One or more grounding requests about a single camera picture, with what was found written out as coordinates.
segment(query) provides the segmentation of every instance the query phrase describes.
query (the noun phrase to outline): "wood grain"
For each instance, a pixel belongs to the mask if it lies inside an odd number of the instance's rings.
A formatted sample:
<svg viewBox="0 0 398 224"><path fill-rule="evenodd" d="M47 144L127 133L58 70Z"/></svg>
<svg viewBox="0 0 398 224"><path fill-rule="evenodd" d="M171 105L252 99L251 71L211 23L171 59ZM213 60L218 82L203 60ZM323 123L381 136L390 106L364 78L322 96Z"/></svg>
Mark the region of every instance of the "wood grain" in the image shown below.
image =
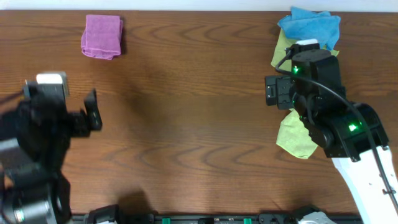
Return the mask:
<svg viewBox="0 0 398 224"><path fill-rule="evenodd" d="M124 54L88 58L86 14L124 19ZM398 166L398 14L336 13L348 98L379 113ZM267 107L264 76L286 12L1 11L0 96L49 70L68 74L70 110L98 91L104 128L74 139L63 172L73 212L258 213L314 204L357 213L318 149L276 146L287 114Z"/></svg>

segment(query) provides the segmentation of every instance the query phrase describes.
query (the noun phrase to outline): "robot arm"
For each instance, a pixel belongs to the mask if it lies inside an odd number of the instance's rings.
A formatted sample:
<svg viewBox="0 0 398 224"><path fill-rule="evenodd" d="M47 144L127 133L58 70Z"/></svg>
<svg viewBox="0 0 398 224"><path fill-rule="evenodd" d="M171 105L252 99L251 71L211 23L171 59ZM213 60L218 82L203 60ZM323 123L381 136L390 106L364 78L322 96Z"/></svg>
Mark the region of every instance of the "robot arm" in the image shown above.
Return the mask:
<svg viewBox="0 0 398 224"><path fill-rule="evenodd" d="M39 74L24 86L17 109L1 117L0 163L13 188L1 189L0 223L70 220L70 184L61 173L70 138L88 137L102 121L95 90L85 98L86 112L69 113L67 93L64 73Z"/></svg>
<svg viewBox="0 0 398 224"><path fill-rule="evenodd" d="M279 69L287 59L292 72ZM386 132L369 105L345 98L337 58L314 41L297 42L276 70L284 75L266 77L267 104L297 110L312 141L348 184L365 224L398 223L398 183Z"/></svg>

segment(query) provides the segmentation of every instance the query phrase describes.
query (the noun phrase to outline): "pink towel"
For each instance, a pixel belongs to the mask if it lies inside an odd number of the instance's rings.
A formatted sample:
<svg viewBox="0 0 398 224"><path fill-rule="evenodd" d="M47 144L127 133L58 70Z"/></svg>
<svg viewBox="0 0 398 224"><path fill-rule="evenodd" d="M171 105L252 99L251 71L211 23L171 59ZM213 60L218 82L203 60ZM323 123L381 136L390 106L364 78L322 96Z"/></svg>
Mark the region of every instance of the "pink towel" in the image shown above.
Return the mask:
<svg viewBox="0 0 398 224"><path fill-rule="evenodd" d="M88 57L108 60L120 55L122 28L119 16L87 15L81 51Z"/></svg>

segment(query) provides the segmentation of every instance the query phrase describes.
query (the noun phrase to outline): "wall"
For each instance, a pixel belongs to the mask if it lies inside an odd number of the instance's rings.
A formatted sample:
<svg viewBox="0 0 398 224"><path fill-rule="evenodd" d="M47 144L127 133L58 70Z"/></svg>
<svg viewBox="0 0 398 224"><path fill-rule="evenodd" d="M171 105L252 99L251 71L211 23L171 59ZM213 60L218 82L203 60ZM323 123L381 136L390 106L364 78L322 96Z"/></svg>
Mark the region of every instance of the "wall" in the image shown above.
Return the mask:
<svg viewBox="0 0 398 224"><path fill-rule="evenodd" d="M0 0L0 9L398 12L398 0Z"/></svg>

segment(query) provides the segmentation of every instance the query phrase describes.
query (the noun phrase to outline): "green led light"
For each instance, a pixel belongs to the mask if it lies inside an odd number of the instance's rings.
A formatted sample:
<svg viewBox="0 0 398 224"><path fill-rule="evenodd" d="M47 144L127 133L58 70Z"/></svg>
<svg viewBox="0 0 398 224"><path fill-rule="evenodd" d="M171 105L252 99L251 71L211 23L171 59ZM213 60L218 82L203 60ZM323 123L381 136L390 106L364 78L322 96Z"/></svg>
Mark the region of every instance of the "green led light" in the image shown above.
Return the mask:
<svg viewBox="0 0 398 224"><path fill-rule="evenodd" d="M348 128L350 131L354 131L357 128L357 126L355 126L355 124L350 124Z"/></svg>
<svg viewBox="0 0 398 224"><path fill-rule="evenodd" d="M296 66L296 65L294 65L294 68L293 68L293 73L294 73L294 74L297 74L297 72L299 72L299 68L297 68L297 66Z"/></svg>
<svg viewBox="0 0 398 224"><path fill-rule="evenodd" d="M170 218L163 218L162 224L171 224L172 220Z"/></svg>
<svg viewBox="0 0 398 224"><path fill-rule="evenodd" d="M243 224L252 224L251 218L244 218Z"/></svg>

